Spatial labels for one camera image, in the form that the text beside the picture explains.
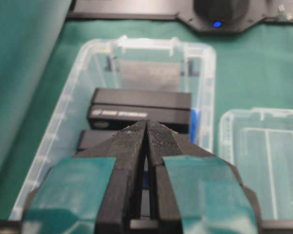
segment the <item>transparent storage box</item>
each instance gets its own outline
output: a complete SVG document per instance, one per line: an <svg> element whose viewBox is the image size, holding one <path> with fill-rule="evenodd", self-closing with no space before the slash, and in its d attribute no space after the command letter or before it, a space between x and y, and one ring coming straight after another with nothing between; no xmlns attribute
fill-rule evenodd
<svg viewBox="0 0 293 234"><path fill-rule="evenodd" d="M262 219L293 228L293 110L230 110L221 117L219 156L254 190Z"/></svg>
<svg viewBox="0 0 293 234"><path fill-rule="evenodd" d="M213 148L216 54L201 43L172 39L95 39L81 49L18 195L11 220L21 218L26 196L50 167L71 157L96 87L192 93L192 141Z"/></svg>

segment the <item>blue led light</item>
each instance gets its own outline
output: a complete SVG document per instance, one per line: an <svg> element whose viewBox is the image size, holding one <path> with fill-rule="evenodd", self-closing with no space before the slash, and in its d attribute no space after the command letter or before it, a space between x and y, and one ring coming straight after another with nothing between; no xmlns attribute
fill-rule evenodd
<svg viewBox="0 0 293 234"><path fill-rule="evenodd" d="M213 27L214 28L219 28L223 23L221 21L214 21Z"/></svg>

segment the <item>black device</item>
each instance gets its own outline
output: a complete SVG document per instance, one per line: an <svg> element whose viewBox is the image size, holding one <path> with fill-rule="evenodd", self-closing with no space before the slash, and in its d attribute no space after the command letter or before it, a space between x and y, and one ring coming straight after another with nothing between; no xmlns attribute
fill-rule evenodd
<svg viewBox="0 0 293 234"><path fill-rule="evenodd" d="M180 20L197 32L239 33L260 22L293 23L293 0L74 0L67 17Z"/></svg>
<svg viewBox="0 0 293 234"><path fill-rule="evenodd" d="M189 133L191 94L147 90L96 89L88 111L92 129L120 130L142 119Z"/></svg>

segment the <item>gray label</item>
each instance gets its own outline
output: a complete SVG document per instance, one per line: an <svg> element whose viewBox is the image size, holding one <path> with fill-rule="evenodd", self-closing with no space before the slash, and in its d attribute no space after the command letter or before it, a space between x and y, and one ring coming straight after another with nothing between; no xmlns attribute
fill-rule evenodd
<svg viewBox="0 0 293 234"><path fill-rule="evenodd" d="M120 61L122 86L152 90L179 91L180 63Z"/></svg>

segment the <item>green mat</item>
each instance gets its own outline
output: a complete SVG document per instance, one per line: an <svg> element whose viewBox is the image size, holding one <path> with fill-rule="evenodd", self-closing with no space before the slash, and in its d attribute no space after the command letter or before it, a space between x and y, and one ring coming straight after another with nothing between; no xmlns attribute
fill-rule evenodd
<svg viewBox="0 0 293 234"><path fill-rule="evenodd" d="M293 109L293 26L257 25L236 36L200 36L178 22L66 22L0 174L0 218L8 218L80 47L94 38L200 41L217 52L214 152L218 123L229 109Z"/></svg>

